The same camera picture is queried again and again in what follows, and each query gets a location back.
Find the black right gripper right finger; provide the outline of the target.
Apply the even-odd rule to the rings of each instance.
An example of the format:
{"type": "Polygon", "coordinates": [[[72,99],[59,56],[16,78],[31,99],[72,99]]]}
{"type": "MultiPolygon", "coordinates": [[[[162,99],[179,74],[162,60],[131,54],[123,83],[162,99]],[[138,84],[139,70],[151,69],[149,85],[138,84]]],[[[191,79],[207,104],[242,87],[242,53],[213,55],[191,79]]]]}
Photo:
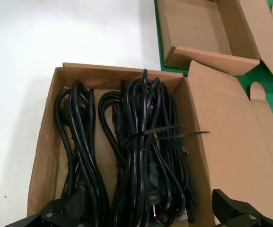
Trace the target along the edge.
{"type": "Polygon", "coordinates": [[[261,218],[248,211],[249,204],[229,198],[222,190],[212,191],[212,211],[217,227],[261,227],[261,218]]]}

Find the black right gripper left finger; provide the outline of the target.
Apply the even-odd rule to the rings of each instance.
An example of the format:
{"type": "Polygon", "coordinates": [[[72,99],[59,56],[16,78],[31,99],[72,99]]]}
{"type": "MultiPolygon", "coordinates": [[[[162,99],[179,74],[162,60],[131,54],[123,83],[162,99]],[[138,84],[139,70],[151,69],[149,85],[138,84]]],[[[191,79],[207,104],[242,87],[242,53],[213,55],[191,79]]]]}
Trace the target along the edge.
{"type": "Polygon", "coordinates": [[[42,211],[6,225],[7,227],[79,227],[79,220],[69,216],[68,202],[50,201],[42,211]]]}

